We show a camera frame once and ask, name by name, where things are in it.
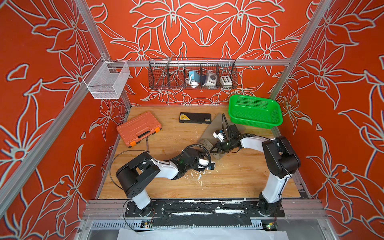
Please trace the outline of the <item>khaki skirt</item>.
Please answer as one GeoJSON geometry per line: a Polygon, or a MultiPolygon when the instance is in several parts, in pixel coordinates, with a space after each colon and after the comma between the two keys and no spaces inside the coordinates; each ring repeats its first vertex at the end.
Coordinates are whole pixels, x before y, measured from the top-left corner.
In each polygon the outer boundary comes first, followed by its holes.
{"type": "Polygon", "coordinates": [[[198,140],[198,144],[205,147],[207,150],[210,150],[214,147],[214,145],[219,142],[219,139],[214,137],[214,133],[221,130],[226,130],[226,127],[232,125],[231,121],[225,117],[223,120],[223,114],[218,114],[214,120],[212,120],[211,124],[207,127],[207,129],[203,132],[202,136],[198,140]]]}

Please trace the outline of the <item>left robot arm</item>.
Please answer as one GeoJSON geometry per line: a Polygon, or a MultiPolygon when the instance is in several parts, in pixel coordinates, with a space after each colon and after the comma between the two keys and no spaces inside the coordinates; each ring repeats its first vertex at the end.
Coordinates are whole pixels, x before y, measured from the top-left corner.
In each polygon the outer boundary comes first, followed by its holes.
{"type": "Polygon", "coordinates": [[[178,180],[188,171],[203,172],[214,170],[215,162],[207,148],[193,144],[187,146],[180,154],[160,161],[148,152],[142,152],[116,172],[120,188],[132,202],[128,207],[135,207],[141,216],[154,210],[153,201],[146,187],[156,178],[178,180]]]}

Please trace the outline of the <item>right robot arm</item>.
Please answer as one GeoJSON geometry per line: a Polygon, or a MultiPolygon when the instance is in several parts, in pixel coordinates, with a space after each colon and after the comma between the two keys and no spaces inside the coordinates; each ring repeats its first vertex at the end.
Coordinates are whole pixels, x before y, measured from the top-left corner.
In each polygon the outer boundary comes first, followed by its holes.
{"type": "Polygon", "coordinates": [[[224,130],[215,131],[213,137],[218,141],[210,150],[212,154],[229,153],[235,148],[264,153],[269,177],[259,195],[258,212],[264,217],[275,214],[281,205],[282,193],[288,181],[301,166],[301,161],[289,141],[283,136],[269,139],[241,134],[236,125],[227,127],[227,133],[224,130]]]}

